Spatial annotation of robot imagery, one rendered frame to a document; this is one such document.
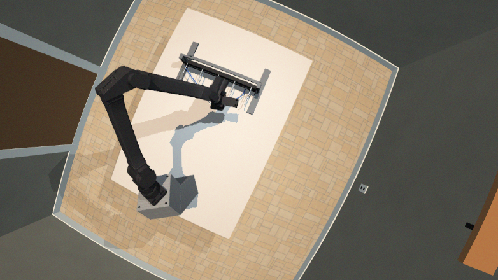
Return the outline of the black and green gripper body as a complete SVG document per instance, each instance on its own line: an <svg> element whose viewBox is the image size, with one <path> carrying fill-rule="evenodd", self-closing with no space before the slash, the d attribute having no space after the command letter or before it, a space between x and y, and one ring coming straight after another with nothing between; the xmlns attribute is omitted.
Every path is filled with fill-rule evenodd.
<svg viewBox="0 0 498 280"><path fill-rule="evenodd" d="M215 110L219 110L219 111L223 111L223 110L224 110L224 107L223 107L223 108L221 108L221 107L217 107L217 106L215 106L215 105L218 105L218 104L213 104L213 103L211 103L210 108L211 108L211 109L215 109Z"/></svg>

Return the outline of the grey patch panel rack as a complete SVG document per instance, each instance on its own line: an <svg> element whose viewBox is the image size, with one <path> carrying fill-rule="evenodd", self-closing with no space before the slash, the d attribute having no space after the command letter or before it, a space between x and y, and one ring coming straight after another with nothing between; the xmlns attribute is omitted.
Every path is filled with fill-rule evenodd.
<svg viewBox="0 0 498 280"><path fill-rule="evenodd" d="M183 80L184 77L185 77L185 75L186 75L186 73L187 73L187 70L188 70L188 68L190 66L190 67L192 67L194 69L197 69L199 71L202 70L201 73L203 72L203 74L204 73L208 73L208 74L213 75L213 76L219 76L219 77L222 77L222 78L228 80L229 82L233 83L233 86L232 86L231 91L230 91L231 93L232 93L232 90L233 90L235 84L239 85L239 86L241 86L243 88L245 88L245 90L246 89L250 90L249 93L248 93L248 96L250 95L250 92L253 91L255 93L253 95L252 101L251 101L251 103L250 103L250 105L248 107L248 110L247 110L247 113L253 114L254 111L255 111L255 108L257 106L257 103L258 103L258 101L260 99L260 96L262 94L262 91L263 91L263 89L264 89L264 87L266 85L267 79L269 78L269 75L270 75L271 71L265 68L260 81L257 81L255 79L249 78L249 77L247 77L245 75L242 75L242 74L239 74L237 72L231 71L230 69L226 69L226 68L224 68L222 66L218 66L216 64L213 65L213 63L211 63L211 62L205 61L203 59L199 60L199 58L194 57L194 54L195 54L195 51L196 51L198 45L199 45L199 43L196 43L196 42L193 41L192 45L191 45L191 47L190 47L190 49L189 49L189 51L187 53L187 55L182 54L182 53L180 54L179 59L183 62L183 64L182 64L182 66L180 68L180 71L179 71L178 76L176 77L176 79ZM250 81L250 82L255 83L257 85L251 84L251 83L249 83L247 81L241 80L239 78L236 78L236 77L231 76L229 74L223 73L223 72L218 71L216 69L210 68L208 66L204 66L202 64L199 64L199 63L191 61L191 60L195 60L195 61L198 61L200 63L206 64L208 66L217 68L217 69L219 69L221 71L225 71L226 73L233 74L234 76L240 77L240 78L242 78L244 80ZM186 66L186 67L184 68L184 66ZM186 70L186 68L187 68L187 70ZM201 75L201 73L200 73L200 75ZM203 76L203 74L202 74L202 76ZM200 78L200 75L199 75L199 78ZM201 76L201 78L202 78L202 76ZM198 78L198 80L199 80L199 78ZM200 82L200 80L199 80L199 82ZM244 90L244 92L245 92L245 90ZM230 95L231 95L231 93L230 93ZM248 98L248 96L247 96L247 98ZM246 101L247 101L247 98L246 98Z"/></svg>

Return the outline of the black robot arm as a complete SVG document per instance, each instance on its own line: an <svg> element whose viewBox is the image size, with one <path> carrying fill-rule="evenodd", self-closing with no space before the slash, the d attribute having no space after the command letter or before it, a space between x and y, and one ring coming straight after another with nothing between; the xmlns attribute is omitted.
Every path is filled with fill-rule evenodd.
<svg viewBox="0 0 498 280"><path fill-rule="evenodd" d="M184 95L210 101L217 107L237 108L239 99L226 97L229 81L216 76L211 88L167 76L120 66L95 88L108 113L118 141L127 159L127 173L139 192L155 206L167 191L156 181L157 175L142 155L124 103L124 93L135 88ZM221 94L221 95L220 95ZM221 102L222 101L222 102Z"/></svg>

